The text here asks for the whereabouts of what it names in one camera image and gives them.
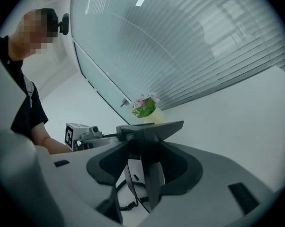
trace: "black hair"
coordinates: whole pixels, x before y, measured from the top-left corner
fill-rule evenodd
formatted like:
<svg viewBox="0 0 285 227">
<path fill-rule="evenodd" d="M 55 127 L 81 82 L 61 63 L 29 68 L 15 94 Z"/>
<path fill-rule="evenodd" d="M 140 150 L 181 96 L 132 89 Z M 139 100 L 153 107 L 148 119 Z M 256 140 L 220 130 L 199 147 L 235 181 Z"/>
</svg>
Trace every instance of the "black hair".
<svg viewBox="0 0 285 227">
<path fill-rule="evenodd" d="M 47 26 L 47 38 L 54 38 L 58 36 L 58 17 L 54 9 L 37 9 L 35 13 L 46 17 L 46 21 L 42 19 L 42 25 Z"/>
</svg>

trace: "black shirt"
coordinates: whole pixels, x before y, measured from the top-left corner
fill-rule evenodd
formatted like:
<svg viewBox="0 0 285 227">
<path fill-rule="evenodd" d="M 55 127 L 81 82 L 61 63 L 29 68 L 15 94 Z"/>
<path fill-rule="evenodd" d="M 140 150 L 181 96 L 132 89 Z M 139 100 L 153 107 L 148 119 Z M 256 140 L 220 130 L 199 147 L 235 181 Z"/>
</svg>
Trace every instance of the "black shirt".
<svg viewBox="0 0 285 227">
<path fill-rule="evenodd" d="M 8 56 L 8 36 L 0 38 L 0 60 L 5 66 L 10 76 L 27 95 L 24 74 L 21 70 L 23 61 L 12 61 L 11 58 Z M 46 123 L 48 121 L 48 118 L 39 100 L 36 86 L 34 84 L 33 86 L 34 91 L 31 97 L 32 108 L 30 108 L 30 99 L 27 95 L 11 126 L 11 129 L 14 132 L 23 134 L 30 139 L 31 129 L 40 124 L 41 122 Z"/>
</svg>

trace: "gray strap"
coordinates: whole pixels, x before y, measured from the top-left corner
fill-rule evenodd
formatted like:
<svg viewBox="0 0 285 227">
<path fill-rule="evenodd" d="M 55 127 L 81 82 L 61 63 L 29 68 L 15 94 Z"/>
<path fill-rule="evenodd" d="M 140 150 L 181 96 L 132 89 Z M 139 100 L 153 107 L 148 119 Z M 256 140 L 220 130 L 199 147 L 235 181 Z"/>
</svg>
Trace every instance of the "gray strap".
<svg viewBox="0 0 285 227">
<path fill-rule="evenodd" d="M 32 81 L 30 81 L 25 75 L 24 75 L 24 80 L 25 80 L 25 84 L 27 88 L 27 93 L 30 98 L 30 108 L 32 108 L 32 98 L 31 97 L 33 95 L 34 86 L 33 86 Z"/>
</svg>

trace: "person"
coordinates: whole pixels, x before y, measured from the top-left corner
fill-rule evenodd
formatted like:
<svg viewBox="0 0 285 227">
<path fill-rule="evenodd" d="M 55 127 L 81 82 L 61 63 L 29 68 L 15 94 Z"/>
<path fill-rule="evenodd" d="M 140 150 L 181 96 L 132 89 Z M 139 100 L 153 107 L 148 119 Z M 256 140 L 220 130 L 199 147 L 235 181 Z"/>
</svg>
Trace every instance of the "person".
<svg viewBox="0 0 285 227">
<path fill-rule="evenodd" d="M 54 9 L 37 9 L 26 13 L 15 32 L 0 38 L 0 60 L 15 80 L 18 86 L 27 95 L 21 105 L 11 129 L 25 135 L 35 145 L 46 147 L 50 154 L 70 152 L 69 148 L 52 139 L 45 129 L 48 118 L 41 105 L 38 91 L 33 83 L 33 94 L 30 98 L 22 72 L 23 60 L 52 43 L 58 36 L 58 17 Z"/>
</svg>

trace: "neck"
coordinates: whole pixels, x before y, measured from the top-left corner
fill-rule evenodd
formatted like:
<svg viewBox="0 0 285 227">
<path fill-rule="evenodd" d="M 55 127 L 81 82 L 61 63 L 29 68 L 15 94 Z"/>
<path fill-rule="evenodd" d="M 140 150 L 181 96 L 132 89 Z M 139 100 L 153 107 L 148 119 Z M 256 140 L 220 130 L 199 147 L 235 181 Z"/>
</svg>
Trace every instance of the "neck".
<svg viewBox="0 0 285 227">
<path fill-rule="evenodd" d="M 8 38 L 8 56 L 13 61 L 21 61 L 29 56 L 24 44 L 13 34 Z"/>
</svg>

